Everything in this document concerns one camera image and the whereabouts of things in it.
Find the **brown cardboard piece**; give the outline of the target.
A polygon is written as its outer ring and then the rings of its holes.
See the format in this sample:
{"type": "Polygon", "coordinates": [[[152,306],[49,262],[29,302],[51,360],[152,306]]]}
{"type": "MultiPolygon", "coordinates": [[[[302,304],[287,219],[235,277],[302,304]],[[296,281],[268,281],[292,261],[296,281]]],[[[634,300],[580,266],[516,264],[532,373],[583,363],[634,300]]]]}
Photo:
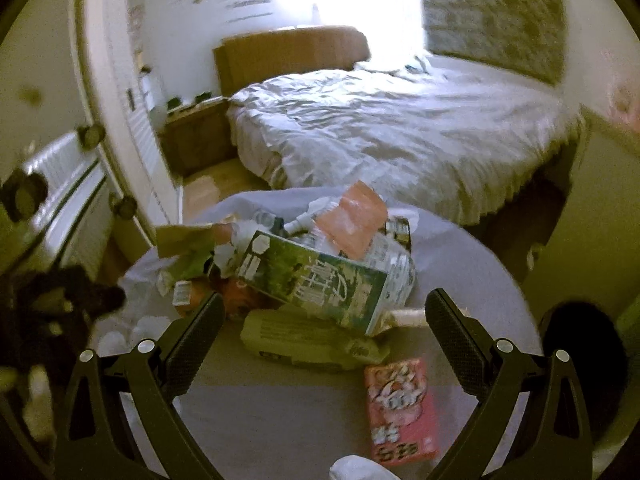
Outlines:
{"type": "Polygon", "coordinates": [[[195,252],[213,244],[214,226],[211,223],[166,224],[155,228],[156,250],[160,258],[170,258],[187,252],[195,252]]]}

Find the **green milk carton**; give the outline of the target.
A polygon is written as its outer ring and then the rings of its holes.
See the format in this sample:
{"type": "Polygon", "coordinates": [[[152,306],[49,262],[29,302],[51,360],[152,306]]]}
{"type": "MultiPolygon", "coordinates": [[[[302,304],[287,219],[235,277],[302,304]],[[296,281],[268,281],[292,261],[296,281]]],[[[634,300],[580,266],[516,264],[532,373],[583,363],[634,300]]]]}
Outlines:
{"type": "Polygon", "coordinates": [[[386,274],[362,260],[334,256],[258,231],[236,272],[258,292],[360,336],[382,332],[386,274]]]}

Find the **white radiator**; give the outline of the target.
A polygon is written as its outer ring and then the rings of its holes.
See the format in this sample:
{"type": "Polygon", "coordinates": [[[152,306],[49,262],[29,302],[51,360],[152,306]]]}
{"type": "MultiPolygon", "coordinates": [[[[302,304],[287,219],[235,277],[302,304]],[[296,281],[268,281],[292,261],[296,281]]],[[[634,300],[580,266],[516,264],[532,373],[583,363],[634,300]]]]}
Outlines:
{"type": "Polygon", "coordinates": [[[110,181],[77,133],[59,136],[1,183],[1,273],[82,266],[99,274],[114,214],[110,181]]]}

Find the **white crumpled tissues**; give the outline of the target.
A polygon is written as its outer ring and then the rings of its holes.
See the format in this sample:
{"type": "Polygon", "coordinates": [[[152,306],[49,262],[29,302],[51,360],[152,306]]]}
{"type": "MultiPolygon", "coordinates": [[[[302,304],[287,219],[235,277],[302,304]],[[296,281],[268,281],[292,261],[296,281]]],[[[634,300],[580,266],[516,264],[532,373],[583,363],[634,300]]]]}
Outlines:
{"type": "Polygon", "coordinates": [[[140,259],[117,285],[126,295],[124,306],[96,322],[91,343],[98,356],[128,353],[143,339],[160,338],[177,313],[169,294],[163,296],[158,278],[170,260],[140,259]]]}

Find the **pink snack box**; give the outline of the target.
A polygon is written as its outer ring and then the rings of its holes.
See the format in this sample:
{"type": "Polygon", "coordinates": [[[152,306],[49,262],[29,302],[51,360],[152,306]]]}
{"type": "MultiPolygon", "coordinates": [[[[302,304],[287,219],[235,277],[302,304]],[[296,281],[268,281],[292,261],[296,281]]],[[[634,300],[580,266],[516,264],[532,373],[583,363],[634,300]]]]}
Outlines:
{"type": "Polygon", "coordinates": [[[422,359],[367,366],[364,386],[375,462],[400,466],[437,456],[437,416],[422,359]]]}

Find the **white cabinet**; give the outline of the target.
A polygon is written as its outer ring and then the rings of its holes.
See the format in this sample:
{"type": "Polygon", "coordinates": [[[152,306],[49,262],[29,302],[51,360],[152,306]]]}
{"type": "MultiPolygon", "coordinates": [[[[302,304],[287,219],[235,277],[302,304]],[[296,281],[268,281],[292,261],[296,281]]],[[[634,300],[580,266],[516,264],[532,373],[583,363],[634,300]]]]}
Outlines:
{"type": "Polygon", "coordinates": [[[616,318],[639,296],[639,135],[587,107],[570,194],[522,284],[534,318],[583,299],[616,318]]]}

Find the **yellow-green packaging bag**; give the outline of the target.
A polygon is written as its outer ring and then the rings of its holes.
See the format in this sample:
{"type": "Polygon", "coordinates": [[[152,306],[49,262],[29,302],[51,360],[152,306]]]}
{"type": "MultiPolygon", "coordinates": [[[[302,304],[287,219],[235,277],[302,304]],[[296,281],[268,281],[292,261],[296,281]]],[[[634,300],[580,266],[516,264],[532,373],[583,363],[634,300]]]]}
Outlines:
{"type": "Polygon", "coordinates": [[[240,337],[245,348],[263,359],[311,370],[356,370],[380,365],[390,355],[384,342],[281,310],[250,312],[240,337]]]}

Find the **brown wooden nightstand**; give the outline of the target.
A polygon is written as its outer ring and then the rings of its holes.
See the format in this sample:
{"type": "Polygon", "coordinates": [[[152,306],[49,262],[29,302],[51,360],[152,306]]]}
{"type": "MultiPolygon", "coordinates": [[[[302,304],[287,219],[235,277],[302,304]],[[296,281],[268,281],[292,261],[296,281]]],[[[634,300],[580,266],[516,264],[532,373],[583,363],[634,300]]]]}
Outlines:
{"type": "Polygon", "coordinates": [[[160,147],[175,177],[190,177],[235,158],[228,108],[227,98],[213,98],[169,115],[160,132],[160,147]]]}

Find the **white printed label wrapper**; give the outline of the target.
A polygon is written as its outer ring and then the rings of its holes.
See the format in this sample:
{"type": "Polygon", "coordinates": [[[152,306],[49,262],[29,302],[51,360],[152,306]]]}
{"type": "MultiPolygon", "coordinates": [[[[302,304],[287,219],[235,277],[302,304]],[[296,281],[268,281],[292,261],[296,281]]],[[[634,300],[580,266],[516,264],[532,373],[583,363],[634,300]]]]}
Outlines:
{"type": "Polygon", "coordinates": [[[386,274],[383,288],[387,309],[405,307],[416,281],[411,255],[411,226],[406,217],[390,217],[372,238],[362,262],[386,274]]]}

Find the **orange plastic wrapper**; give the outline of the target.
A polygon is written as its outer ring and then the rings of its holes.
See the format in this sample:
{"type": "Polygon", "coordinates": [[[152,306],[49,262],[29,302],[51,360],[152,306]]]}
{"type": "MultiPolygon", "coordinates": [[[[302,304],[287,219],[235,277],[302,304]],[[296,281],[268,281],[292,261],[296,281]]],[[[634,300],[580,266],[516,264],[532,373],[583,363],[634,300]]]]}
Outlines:
{"type": "Polygon", "coordinates": [[[314,223],[337,249],[348,258],[359,260],[366,254],[387,215],[386,203],[378,193],[357,181],[334,208],[319,214],[314,223]]]}

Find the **brown headboard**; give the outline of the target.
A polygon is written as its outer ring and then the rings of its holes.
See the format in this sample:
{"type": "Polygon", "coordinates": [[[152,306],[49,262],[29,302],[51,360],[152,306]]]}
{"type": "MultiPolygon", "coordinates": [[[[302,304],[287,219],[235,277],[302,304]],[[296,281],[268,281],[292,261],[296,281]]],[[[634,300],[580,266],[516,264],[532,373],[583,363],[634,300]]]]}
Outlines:
{"type": "Polygon", "coordinates": [[[367,37],[352,26],[287,27],[226,38],[213,50],[224,96],[267,79],[315,70],[351,70],[370,58],[367,37]]]}

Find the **bed with white duvet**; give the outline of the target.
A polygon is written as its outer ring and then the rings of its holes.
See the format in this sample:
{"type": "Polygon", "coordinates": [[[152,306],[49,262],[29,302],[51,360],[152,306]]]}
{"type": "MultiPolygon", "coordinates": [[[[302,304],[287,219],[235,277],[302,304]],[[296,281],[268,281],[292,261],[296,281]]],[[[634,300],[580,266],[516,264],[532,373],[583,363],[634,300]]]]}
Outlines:
{"type": "Polygon", "coordinates": [[[227,115],[242,164],[276,190],[360,181],[460,226],[510,202],[580,124],[519,79],[369,62],[254,82],[227,115]]]}

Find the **white door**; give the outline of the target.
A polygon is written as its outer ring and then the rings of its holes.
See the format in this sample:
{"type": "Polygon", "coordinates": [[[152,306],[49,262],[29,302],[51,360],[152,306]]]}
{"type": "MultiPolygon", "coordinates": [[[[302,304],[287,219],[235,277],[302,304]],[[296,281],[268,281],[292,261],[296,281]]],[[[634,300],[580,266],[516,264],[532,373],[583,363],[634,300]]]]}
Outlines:
{"type": "Polygon", "coordinates": [[[98,152],[115,192],[112,209],[138,237],[182,220],[179,185],[165,162],[142,92],[128,0],[72,0],[74,70],[89,122],[104,131],[98,152]]]}

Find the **patterned grey curtain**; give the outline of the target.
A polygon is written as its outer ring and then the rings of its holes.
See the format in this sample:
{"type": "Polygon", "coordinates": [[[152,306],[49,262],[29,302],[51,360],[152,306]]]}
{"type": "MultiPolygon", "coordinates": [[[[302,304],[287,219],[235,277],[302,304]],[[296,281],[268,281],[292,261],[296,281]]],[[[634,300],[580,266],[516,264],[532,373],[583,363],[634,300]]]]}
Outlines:
{"type": "Polygon", "coordinates": [[[563,0],[422,0],[425,47],[555,86],[564,74],[563,0]]]}

